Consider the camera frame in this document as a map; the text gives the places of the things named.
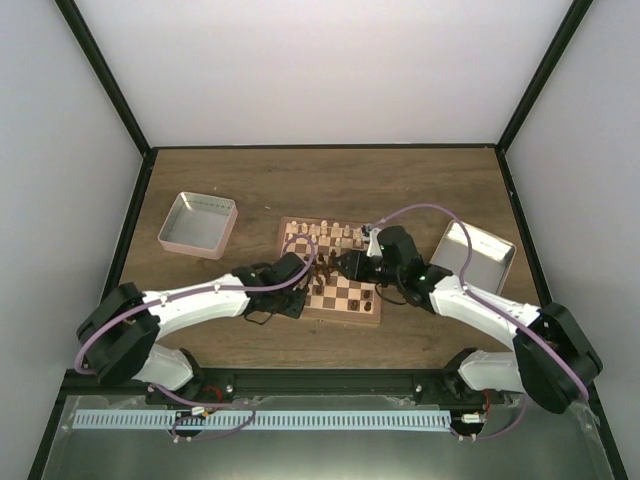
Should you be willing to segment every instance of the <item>gray floor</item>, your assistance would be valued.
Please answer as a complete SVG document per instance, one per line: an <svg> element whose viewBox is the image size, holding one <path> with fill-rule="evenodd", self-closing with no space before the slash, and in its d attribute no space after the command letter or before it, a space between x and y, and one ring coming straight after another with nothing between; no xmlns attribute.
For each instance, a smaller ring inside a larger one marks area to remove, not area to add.
<svg viewBox="0 0 640 480"><path fill-rule="evenodd" d="M495 428L515 410L492 413ZM475 444L447 433L244 432L175 445L164 431L60 430L52 452L44 478L611 478L593 419L579 408L529 408L516 430Z"/></svg>

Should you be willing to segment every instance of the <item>silver box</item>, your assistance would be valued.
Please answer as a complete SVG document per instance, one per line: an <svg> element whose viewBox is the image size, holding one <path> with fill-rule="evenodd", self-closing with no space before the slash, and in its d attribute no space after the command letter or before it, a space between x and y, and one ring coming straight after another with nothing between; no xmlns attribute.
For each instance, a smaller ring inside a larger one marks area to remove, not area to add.
<svg viewBox="0 0 640 480"><path fill-rule="evenodd" d="M182 192L173 202L158 241L169 252L217 260L237 216L233 200Z"/></svg>
<svg viewBox="0 0 640 480"><path fill-rule="evenodd" d="M487 292L499 294L516 254L513 243L489 232L464 224L469 230L473 256L465 274L467 283ZM452 221L444 232L431 263L448 268L456 275L467 259L467 238L460 226Z"/></svg>

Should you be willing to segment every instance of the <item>dark chessboard square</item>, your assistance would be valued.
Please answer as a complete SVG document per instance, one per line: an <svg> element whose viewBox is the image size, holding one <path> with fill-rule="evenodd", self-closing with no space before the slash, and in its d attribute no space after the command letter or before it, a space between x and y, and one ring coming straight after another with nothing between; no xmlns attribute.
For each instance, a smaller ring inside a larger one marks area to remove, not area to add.
<svg viewBox="0 0 640 480"><path fill-rule="evenodd" d="M323 298L322 308L336 308L336 299L328 297Z"/></svg>

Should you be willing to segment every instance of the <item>white vent strip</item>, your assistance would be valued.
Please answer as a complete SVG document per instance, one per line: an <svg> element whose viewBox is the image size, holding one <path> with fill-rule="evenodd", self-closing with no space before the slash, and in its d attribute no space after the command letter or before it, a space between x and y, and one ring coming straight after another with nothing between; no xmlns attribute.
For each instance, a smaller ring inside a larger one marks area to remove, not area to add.
<svg viewBox="0 0 640 480"><path fill-rule="evenodd" d="M227 410L204 421L188 419L177 428L226 430L250 417L246 411ZM176 421L176 412L165 410L79 410L73 428L77 430L165 430ZM448 431L447 411L259 411L247 430L399 430Z"/></svg>

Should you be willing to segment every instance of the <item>wooden tabletop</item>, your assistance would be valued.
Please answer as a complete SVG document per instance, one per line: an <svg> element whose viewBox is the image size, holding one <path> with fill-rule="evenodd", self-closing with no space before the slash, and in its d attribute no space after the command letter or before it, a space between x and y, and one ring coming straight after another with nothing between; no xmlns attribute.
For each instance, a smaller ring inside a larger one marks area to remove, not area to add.
<svg viewBox="0 0 640 480"><path fill-rule="evenodd" d="M236 201L238 219L222 259L169 253L158 243L182 191ZM283 216L372 222L417 202L445 206L513 242L518 251L502 294L537 303L496 156L481 148L161 150L121 281L161 290L213 280L236 266L275 260ZM449 221L426 210L397 219L425 260ZM440 368L465 347L504 350L456 320L387 303L378 327L288 318L261 327L237 317L180 330L162 343L220 367Z"/></svg>

